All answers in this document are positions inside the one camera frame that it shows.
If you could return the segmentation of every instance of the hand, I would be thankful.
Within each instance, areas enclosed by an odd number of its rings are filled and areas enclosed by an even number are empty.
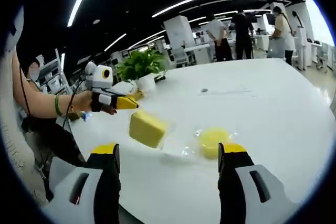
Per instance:
[[[91,111],[91,102],[92,102],[92,92],[84,91],[74,96],[72,105],[74,107],[74,110]],[[110,115],[113,115],[117,112],[114,108],[112,108],[111,106],[107,106],[105,104],[103,104],[101,110]]]

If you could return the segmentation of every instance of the green plant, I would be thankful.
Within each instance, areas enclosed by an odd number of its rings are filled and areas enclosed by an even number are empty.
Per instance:
[[[138,80],[150,73],[164,70],[161,53],[155,50],[133,51],[131,56],[117,67],[117,74],[123,81]]]

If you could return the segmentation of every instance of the potted plant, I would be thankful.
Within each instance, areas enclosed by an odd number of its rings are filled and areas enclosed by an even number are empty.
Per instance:
[[[117,74],[123,81],[134,80],[138,88],[147,92],[155,88],[153,73],[164,70],[164,57],[156,50],[133,51],[131,56],[117,68]]]

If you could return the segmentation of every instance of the green wristband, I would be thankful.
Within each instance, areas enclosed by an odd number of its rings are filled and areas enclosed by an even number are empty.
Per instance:
[[[59,116],[62,116],[62,113],[60,112],[59,107],[58,107],[58,98],[59,98],[59,94],[55,96],[55,110]]]

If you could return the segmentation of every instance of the black ceiling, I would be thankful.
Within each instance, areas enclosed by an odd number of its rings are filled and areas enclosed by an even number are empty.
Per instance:
[[[18,45],[22,57],[49,55],[55,48],[66,53],[65,72],[72,73],[79,59],[96,55],[115,41],[127,35],[108,50],[108,54],[126,49],[134,43],[162,30],[165,20],[179,12],[212,1],[197,0],[156,18],[152,15],[183,0],[83,0],[73,25],[67,28],[76,0],[26,0],[25,26]],[[267,0],[236,0],[218,2],[183,12],[189,20],[207,12],[225,12],[258,9]],[[94,25],[96,19],[101,21]]]

